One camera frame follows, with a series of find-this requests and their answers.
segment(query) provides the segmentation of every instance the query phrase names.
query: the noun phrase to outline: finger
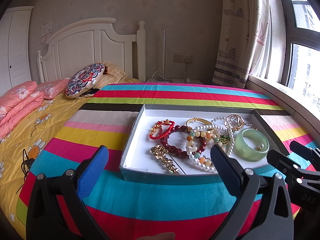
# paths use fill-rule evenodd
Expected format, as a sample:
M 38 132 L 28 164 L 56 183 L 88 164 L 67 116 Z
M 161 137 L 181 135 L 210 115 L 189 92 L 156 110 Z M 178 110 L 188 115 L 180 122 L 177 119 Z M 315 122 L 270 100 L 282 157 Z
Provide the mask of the finger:
M 175 240 L 176 234 L 172 232 L 165 232 L 155 236 L 143 236 L 136 240 Z

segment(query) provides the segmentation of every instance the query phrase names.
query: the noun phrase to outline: red beaded bracelet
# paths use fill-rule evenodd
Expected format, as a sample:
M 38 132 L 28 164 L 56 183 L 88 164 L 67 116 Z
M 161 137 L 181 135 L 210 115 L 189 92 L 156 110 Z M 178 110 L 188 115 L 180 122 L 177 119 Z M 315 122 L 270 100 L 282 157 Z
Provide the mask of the red beaded bracelet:
M 182 125 L 181 127 L 179 125 L 176 125 L 175 127 L 173 127 L 171 129 L 170 133 L 173 133 L 173 132 L 187 132 L 188 133 L 188 129 L 187 129 L 187 127 L 185 125 Z M 177 148 L 175 146 L 172 146 L 172 145 L 168 144 L 169 134 L 168 134 L 168 136 L 166 136 L 166 137 L 164 137 L 164 138 L 162 138 L 160 140 L 161 145 L 165 149 L 167 149 L 169 153 L 174 153 L 176 156 L 181 156 L 182 158 L 187 158 L 188 155 L 187 155 L 186 151 L 182 151 L 180 148 Z M 201 153 L 202 151 L 205 150 L 206 142 L 205 141 L 204 142 L 200 141 L 200 144 L 201 144 L 201 146 L 197 150 L 197 152 L 199 152 L 199 153 Z
M 162 133 L 162 126 L 163 125 L 169 126 L 169 128 L 164 133 Z M 173 126 L 174 126 L 174 121 L 169 121 L 168 119 L 165 121 L 156 122 L 155 125 L 151 128 L 151 132 L 149 133 L 150 139 L 157 140 L 157 139 L 161 139 L 161 138 L 166 137 L 170 133 Z M 154 137 L 153 135 L 158 129 L 160 129 L 159 136 Z

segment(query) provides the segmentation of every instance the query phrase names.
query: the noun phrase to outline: wallpaper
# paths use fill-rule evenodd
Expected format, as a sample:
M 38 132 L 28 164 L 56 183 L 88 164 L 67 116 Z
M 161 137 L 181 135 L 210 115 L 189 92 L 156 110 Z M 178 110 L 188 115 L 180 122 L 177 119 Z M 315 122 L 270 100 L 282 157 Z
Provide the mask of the wallpaper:
M 119 34 L 135 34 L 138 21 L 147 31 L 147 78 L 162 69 L 162 30 L 166 30 L 166 76 L 177 78 L 183 63 L 173 62 L 174 53 L 192 54 L 189 78 L 210 84 L 220 39 L 222 0 L 31 0 L 34 8 L 29 27 L 31 78 L 40 81 L 36 62 L 48 45 L 41 44 L 41 25 L 52 19 L 52 33 L 87 18 L 114 17 Z

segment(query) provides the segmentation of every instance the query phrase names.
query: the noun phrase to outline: jade bangle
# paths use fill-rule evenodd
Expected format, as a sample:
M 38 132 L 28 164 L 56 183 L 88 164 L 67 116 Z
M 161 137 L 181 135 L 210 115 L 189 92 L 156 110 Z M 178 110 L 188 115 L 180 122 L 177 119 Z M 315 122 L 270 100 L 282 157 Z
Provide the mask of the jade bangle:
M 258 144 L 262 143 L 263 147 L 261 147 L 259 151 L 252 149 L 246 144 L 246 142 L 243 140 L 243 137 L 248 137 L 256 141 Z M 268 139 L 263 135 L 263 133 L 252 128 L 246 128 L 239 131 L 238 135 L 236 136 L 235 146 L 240 154 L 251 161 L 259 161 L 263 159 L 269 151 Z

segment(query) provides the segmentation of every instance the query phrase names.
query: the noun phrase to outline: pink floral blanket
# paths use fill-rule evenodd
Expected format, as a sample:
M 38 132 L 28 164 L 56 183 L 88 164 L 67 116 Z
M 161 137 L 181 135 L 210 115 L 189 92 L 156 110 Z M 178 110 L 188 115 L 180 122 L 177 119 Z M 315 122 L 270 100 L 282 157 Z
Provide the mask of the pink floral blanket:
M 36 88 L 36 82 L 28 81 L 10 89 L 0 97 L 0 141 L 24 117 L 41 106 L 44 93 L 35 91 Z

